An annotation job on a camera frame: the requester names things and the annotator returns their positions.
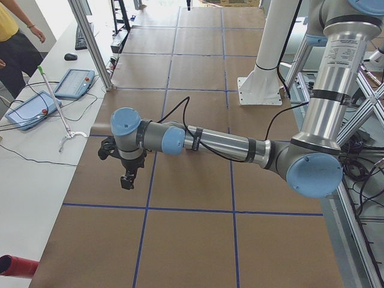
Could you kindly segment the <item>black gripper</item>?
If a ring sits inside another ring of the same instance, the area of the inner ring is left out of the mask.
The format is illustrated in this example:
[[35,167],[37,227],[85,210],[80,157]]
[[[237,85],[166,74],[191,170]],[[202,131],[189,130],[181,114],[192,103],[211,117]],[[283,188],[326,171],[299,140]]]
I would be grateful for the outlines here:
[[123,167],[125,174],[120,177],[121,188],[125,190],[134,189],[134,180],[139,168],[145,167],[145,158],[147,153],[142,148],[137,148],[133,151],[123,151],[116,149]]

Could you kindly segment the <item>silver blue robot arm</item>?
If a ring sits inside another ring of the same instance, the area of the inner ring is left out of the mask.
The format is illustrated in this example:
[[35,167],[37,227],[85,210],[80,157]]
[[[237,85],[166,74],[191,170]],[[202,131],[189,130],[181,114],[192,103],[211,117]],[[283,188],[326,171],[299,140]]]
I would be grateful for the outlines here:
[[343,177],[337,135],[351,101],[367,44],[383,27],[382,1],[312,1],[307,38],[325,47],[303,125],[289,142],[255,140],[188,126],[145,120],[132,108],[110,119],[113,156],[126,169],[121,185],[131,189],[148,150],[178,155],[208,151],[228,160],[256,163],[281,176],[297,193],[324,197]]

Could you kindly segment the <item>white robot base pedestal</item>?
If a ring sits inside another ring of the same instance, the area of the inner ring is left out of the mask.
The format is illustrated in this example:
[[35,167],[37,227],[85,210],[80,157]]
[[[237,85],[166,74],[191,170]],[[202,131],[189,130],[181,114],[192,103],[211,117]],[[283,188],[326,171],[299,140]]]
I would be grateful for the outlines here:
[[277,68],[300,6],[296,0],[271,1],[254,70],[238,78],[240,105],[282,105]]

